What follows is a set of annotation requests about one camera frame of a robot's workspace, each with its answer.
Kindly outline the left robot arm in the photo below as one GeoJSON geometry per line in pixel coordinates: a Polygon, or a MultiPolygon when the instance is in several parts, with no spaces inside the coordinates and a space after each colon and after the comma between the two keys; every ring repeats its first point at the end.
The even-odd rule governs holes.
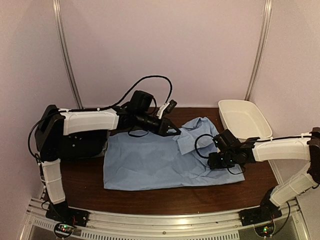
{"type": "Polygon", "coordinates": [[[141,90],[130,101],[117,102],[102,108],[67,109],[47,106],[41,119],[32,127],[41,180],[53,204],[52,213],[61,222],[72,218],[66,207],[61,161],[95,158],[104,154],[111,131],[139,128],[161,137],[180,135],[181,131],[165,117],[177,105],[173,99],[165,102],[157,112],[148,112],[154,96],[141,90]]]}

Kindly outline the front aluminium frame rail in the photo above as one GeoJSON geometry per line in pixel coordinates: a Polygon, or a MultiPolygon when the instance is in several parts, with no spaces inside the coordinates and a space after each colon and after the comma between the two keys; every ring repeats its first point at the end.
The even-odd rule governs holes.
{"type": "MultiPolygon", "coordinates": [[[[57,221],[46,218],[48,203],[31,198],[18,233],[18,240],[61,240],[54,234],[57,221]]],[[[271,221],[243,225],[239,212],[243,209],[213,213],[180,215],[121,214],[88,211],[85,227],[77,226],[66,240],[311,240],[303,213],[296,199],[280,209],[282,216],[271,221]],[[275,224],[272,237],[261,237],[256,230],[275,224]]]]}

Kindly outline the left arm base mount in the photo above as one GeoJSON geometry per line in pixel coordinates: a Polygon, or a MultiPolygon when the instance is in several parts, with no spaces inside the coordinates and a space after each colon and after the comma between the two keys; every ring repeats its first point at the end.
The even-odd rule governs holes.
{"type": "Polygon", "coordinates": [[[68,202],[65,200],[58,204],[50,203],[46,210],[45,217],[72,226],[86,227],[89,212],[69,207],[68,202]]]}

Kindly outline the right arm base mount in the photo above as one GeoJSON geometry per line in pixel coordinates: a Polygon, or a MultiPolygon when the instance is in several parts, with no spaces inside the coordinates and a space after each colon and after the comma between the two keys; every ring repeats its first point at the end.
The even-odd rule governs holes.
{"type": "Polygon", "coordinates": [[[280,207],[275,206],[270,200],[261,202],[258,207],[243,209],[238,214],[242,226],[270,222],[282,216],[280,207]]]}

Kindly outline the light blue long sleeve shirt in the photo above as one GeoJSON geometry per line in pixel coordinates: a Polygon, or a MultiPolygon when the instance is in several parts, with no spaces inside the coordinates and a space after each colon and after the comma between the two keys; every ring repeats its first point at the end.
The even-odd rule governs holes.
{"type": "Polygon", "coordinates": [[[219,132],[207,117],[194,118],[180,130],[180,135],[167,137],[143,130],[134,131],[133,136],[122,132],[109,137],[103,187],[146,191],[244,181],[239,165],[230,170],[209,168],[205,157],[218,151],[211,136],[219,132]]]}

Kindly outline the left circuit board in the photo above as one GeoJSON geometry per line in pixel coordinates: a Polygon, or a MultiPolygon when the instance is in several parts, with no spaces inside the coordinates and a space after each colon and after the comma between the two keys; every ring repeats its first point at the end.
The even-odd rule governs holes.
{"type": "Polygon", "coordinates": [[[63,222],[59,222],[54,226],[53,233],[58,238],[68,238],[73,234],[74,230],[75,230],[74,226],[68,225],[63,222]]]}

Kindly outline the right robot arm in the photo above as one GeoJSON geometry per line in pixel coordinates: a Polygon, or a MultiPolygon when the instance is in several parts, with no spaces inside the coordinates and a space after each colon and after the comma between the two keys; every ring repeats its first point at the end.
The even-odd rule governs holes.
{"type": "Polygon", "coordinates": [[[230,130],[213,137],[218,151],[208,155],[210,169],[229,169],[235,165],[244,166],[249,163],[265,161],[301,160],[306,165],[265,194],[256,210],[259,220],[266,221],[277,214],[279,207],[285,202],[301,195],[320,184],[320,129],[296,136],[260,138],[251,137],[238,140],[230,130]]]}

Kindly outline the white plastic tub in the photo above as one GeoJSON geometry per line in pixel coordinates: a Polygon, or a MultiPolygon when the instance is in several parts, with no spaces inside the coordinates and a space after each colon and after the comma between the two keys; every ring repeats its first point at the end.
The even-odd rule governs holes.
{"type": "Polygon", "coordinates": [[[223,128],[242,142],[252,137],[270,138],[273,135],[265,116],[250,101],[224,99],[218,102],[218,109],[223,128]]]}

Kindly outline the circuit board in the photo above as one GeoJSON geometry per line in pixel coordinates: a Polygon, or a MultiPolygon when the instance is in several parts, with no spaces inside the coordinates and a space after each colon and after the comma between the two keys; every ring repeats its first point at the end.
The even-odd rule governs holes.
{"type": "Polygon", "coordinates": [[[73,234],[74,230],[75,230],[74,226],[68,225],[63,222],[59,222],[54,226],[53,233],[58,238],[68,238],[73,234]]]}
{"type": "Polygon", "coordinates": [[[274,234],[275,228],[273,223],[269,223],[255,226],[254,231],[259,237],[268,238],[274,234]]]}

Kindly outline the right circuit board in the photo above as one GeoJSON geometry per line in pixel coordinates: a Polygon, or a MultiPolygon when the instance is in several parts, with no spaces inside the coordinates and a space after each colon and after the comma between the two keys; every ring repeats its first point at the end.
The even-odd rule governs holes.
{"type": "Polygon", "coordinates": [[[259,237],[268,238],[274,234],[275,228],[273,223],[269,223],[255,226],[254,231],[259,237]]]}

